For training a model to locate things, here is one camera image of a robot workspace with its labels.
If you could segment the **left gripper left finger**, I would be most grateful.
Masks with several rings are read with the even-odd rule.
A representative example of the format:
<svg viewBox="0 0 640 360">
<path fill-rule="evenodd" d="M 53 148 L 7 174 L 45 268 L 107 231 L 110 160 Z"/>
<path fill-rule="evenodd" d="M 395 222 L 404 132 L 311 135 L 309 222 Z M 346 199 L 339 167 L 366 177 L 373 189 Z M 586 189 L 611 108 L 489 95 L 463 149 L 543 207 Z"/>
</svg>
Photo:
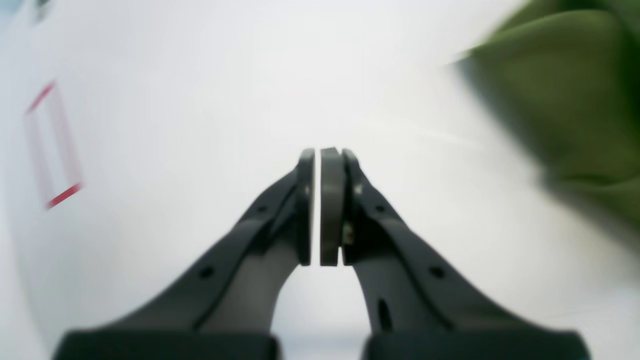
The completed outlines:
<svg viewBox="0 0 640 360">
<path fill-rule="evenodd" d="M 56 360 L 281 360 L 283 285 L 311 262 L 315 156 L 268 187 L 231 231 L 133 313 L 67 333 Z"/>
</svg>

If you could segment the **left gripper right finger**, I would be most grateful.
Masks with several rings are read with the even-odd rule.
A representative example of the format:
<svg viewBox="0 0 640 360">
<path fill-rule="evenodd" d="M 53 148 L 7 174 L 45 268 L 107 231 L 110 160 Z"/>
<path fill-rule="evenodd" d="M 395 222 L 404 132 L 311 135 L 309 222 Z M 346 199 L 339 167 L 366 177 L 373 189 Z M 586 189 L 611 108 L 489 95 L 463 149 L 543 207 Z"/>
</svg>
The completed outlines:
<svg viewBox="0 0 640 360">
<path fill-rule="evenodd" d="M 574 331 L 535 325 L 472 285 L 414 233 L 345 149 L 320 152 L 320 264 L 354 269 L 364 360 L 589 360 Z"/>
</svg>

